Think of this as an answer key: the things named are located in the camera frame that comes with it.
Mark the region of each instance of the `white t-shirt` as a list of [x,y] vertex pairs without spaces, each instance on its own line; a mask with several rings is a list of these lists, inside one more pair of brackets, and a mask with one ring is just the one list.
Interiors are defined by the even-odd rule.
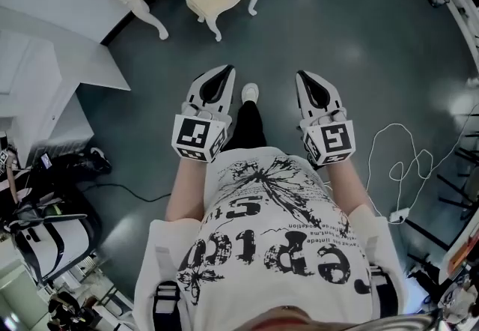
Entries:
[[[276,148],[220,154],[208,167],[204,219],[194,221],[196,235],[187,248],[182,245],[183,261],[173,257],[192,329],[234,330],[278,306],[299,307],[322,322],[369,321],[370,264],[388,272],[403,308],[403,278],[391,236],[376,219],[367,207],[348,219],[302,158]],[[195,233],[192,219],[180,225]],[[363,225],[359,236],[356,227]],[[164,234],[150,233],[148,241],[155,244],[155,259],[164,261],[152,236]],[[147,264],[135,307],[137,297],[145,303],[139,306],[150,305],[144,299],[146,285],[171,278],[154,276]],[[135,318],[141,312],[148,310],[135,308]],[[147,323],[139,322],[141,331],[151,330]]]

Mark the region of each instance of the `black pants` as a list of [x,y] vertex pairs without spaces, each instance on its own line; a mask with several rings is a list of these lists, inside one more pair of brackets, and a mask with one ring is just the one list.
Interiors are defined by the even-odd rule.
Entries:
[[264,146],[266,146],[266,138],[263,134],[260,112],[256,103],[248,100],[239,109],[233,136],[222,151],[235,148],[263,148]]
[[431,263],[424,264],[426,273],[418,271],[412,276],[418,281],[419,285],[427,291],[431,300],[438,303],[442,295],[452,285],[450,279],[446,279],[442,284],[439,284],[439,268],[433,266]]

